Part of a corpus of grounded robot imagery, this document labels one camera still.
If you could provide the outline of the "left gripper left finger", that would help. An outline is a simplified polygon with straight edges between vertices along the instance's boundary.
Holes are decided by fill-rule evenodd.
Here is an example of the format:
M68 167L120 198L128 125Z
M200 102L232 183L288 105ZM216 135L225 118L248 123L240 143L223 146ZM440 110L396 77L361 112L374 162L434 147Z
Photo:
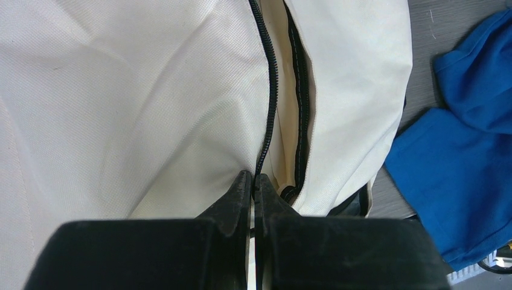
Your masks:
M214 224L206 266L206 289L248 287L252 174L239 172L227 192L197 218Z

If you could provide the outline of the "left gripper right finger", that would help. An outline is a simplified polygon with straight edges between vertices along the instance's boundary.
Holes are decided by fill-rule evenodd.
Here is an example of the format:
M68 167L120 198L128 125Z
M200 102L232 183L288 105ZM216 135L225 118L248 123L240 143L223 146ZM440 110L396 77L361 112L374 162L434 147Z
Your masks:
M255 178L254 202L256 288L278 289L278 260L275 253L277 235L272 230L276 220L297 216L298 213L277 194L266 174Z

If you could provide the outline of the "beige canvas backpack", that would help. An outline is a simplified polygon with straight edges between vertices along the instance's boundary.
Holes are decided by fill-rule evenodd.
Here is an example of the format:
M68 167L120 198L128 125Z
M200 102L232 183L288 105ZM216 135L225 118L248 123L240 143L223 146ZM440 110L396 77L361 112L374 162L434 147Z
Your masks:
M2 1L1 288L65 222L197 216L242 170L325 216L411 70L407 1Z

